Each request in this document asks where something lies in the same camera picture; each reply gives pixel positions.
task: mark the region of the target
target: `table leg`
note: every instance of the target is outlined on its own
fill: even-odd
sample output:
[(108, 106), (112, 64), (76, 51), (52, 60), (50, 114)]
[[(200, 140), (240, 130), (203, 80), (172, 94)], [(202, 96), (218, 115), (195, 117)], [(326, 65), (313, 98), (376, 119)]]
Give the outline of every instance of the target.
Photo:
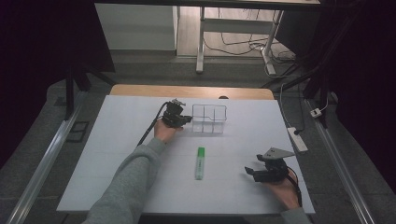
[(275, 71), (275, 68), (274, 68), (274, 66), (273, 66), (273, 64), (271, 62), (271, 57), (270, 57), (269, 53), (270, 53), (270, 50), (271, 50), (271, 45), (272, 45), (272, 43), (274, 41), (274, 38), (275, 38), (276, 30), (277, 30), (277, 27), (279, 25), (279, 21), (280, 21), (280, 18), (282, 16), (282, 13), (283, 13), (283, 11), (278, 11), (278, 13), (277, 13), (277, 15), (275, 17), (275, 20), (273, 22), (273, 26), (272, 26), (271, 32), (268, 35), (267, 44), (265, 45), (265, 48), (262, 49), (262, 57), (264, 58), (265, 66), (266, 66), (267, 71), (268, 71), (268, 75), (275, 75), (276, 74), (276, 71)]
[(204, 27), (205, 27), (205, 8), (201, 7), (199, 44), (198, 44), (197, 67), (196, 67), (197, 74), (202, 74), (204, 72)]

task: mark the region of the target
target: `black strap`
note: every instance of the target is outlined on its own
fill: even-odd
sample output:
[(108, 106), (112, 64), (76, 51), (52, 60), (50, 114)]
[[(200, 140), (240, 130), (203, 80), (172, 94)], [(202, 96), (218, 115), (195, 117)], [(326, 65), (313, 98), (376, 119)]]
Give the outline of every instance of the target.
[(291, 176), (287, 175), (286, 178), (290, 181), (290, 183), (294, 186), (296, 193), (297, 193), (297, 199), (298, 199), (298, 204), (303, 207), (303, 199), (301, 196), (301, 191), (300, 188), (298, 187), (298, 184), (294, 181), (293, 178), (291, 178)]

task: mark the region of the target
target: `white power adapter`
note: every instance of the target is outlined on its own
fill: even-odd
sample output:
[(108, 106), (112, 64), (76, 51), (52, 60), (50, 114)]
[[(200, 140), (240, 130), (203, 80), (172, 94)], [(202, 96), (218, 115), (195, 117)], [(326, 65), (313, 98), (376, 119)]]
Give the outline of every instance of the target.
[(316, 108), (316, 109), (314, 109), (314, 110), (311, 110), (311, 116), (312, 116), (312, 117), (317, 118), (317, 117), (319, 117), (320, 115), (321, 115), (321, 112), (320, 112), (320, 110), (319, 110), (318, 108)]

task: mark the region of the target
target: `gray sleeve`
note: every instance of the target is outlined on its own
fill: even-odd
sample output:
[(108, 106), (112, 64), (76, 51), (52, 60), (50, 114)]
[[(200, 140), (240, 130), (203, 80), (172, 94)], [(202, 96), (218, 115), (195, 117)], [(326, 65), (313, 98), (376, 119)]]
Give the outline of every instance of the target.
[(137, 223), (160, 167), (165, 144), (153, 138), (140, 145), (120, 165), (103, 196), (84, 223)]
[(280, 214), (285, 221), (285, 224), (311, 224), (308, 216), (302, 207), (290, 209)]

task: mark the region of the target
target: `green cap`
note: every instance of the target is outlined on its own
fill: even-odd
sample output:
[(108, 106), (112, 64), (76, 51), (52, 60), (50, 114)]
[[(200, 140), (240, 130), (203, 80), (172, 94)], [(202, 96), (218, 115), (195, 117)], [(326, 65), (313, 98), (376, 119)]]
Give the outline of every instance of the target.
[(205, 156), (205, 148), (198, 147), (198, 157), (204, 157), (204, 156)]

